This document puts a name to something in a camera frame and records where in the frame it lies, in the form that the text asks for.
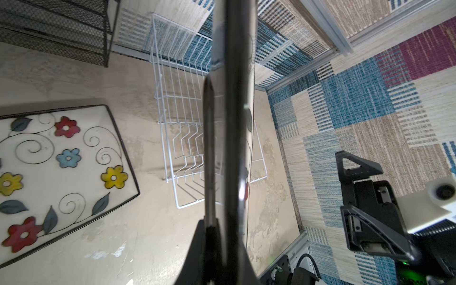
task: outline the black bracket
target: black bracket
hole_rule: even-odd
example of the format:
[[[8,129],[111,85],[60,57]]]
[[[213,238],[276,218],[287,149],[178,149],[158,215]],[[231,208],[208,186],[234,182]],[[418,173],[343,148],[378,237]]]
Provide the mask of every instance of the black bracket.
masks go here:
[[[345,169],[344,158],[360,166]],[[336,153],[336,164],[341,182],[341,215],[348,249],[395,260],[416,261],[420,254],[410,242],[390,183],[366,180],[370,176],[383,174],[381,165],[346,151]]]

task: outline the cable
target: cable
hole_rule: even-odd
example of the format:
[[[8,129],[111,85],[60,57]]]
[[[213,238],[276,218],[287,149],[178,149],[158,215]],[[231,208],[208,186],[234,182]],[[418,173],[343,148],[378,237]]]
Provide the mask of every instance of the cable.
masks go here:
[[[303,254],[303,255],[301,255],[301,257],[298,259],[298,264],[296,264],[296,267],[299,267],[299,265],[301,264],[301,261],[302,261],[305,257],[310,258],[310,260],[312,261],[312,264],[313,264],[313,266],[314,266],[314,268],[315,268],[315,272],[316,272],[317,277],[321,279],[320,271],[318,271],[318,267],[317,267],[317,265],[316,265],[316,263],[315,263],[315,260],[313,259],[313,257],[312,257],[310,254]]]

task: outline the leaf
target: leaf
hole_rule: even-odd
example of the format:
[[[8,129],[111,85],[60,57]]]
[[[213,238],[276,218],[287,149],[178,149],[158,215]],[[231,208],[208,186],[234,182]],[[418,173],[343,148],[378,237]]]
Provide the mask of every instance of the leaf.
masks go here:
[[[244,110],[245,112],[245,123],[247,124],[247,129],[249,132],[252,132],[252,112],[250,109]]]
[[[106,208],[106,206],[109,203],[109,194],[110,193],[111,192],[106,194],[106,196],[104,196],[103,198],[101,198],[100,200],[98,200],[95,203],[95,205],[92,208],[92,215],[96,215],[96,214],[98,214],[99,212],[101,212],[102,210],[104,210]]]
[[[48,234],[50,231],[52,231],[53,228],[57,225],[57,214],[54,211],[54,209],[51,208],[47,212],[46,218],[44,218],[44,223],[43,223],[43,230],[44,234]]]
[[[11,123],[11,130],[15,132],[20,132],[26,129],[28,124],[30,123],[31,119],[22,117],[22,118],[17,118]]]
[[[8,200],[0,204],[0,212],[11,215],[22,211],[28,211],[28,209],[18,200]]]

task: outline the red flower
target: red flower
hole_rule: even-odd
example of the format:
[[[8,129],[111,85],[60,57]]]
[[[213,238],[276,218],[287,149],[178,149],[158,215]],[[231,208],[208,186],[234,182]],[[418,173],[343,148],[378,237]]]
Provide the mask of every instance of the red flower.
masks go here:
[[[74,134],[77,134],[81,129],[76,126],[75,120],[70,120],[68,117],[61,117],[60,122],[55,124],[57,130],[55,132],[56,136],[64,135],[67,138],[71,138]]]
[[[40,231],[42,231],[42,227],[35,225],[35,217],[28,217],[22,225],[12,225],[8,229],[10,237],[1,244],[3,246],[11,246],[13,253],[18,252],[24,246],[33,244],[38,238],[36,235]],[[23,233],[28,233],[28,235],[21,237]]]

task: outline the mesh shelf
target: mesh shelf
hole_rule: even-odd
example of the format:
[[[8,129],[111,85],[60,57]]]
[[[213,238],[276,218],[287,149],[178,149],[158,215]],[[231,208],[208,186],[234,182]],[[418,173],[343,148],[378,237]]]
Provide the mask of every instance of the mesh shelf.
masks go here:
[[[152,14],[151,25],[147,45],[154,66],[164,180],[172,184],[181,209],[204,201],[202,87],[211,68],[212,39],[157,14]],[[255,121],[252,149],[250,183],[268,175]]]
[[[108,0],[2,0],[0,41],[107,67]]]

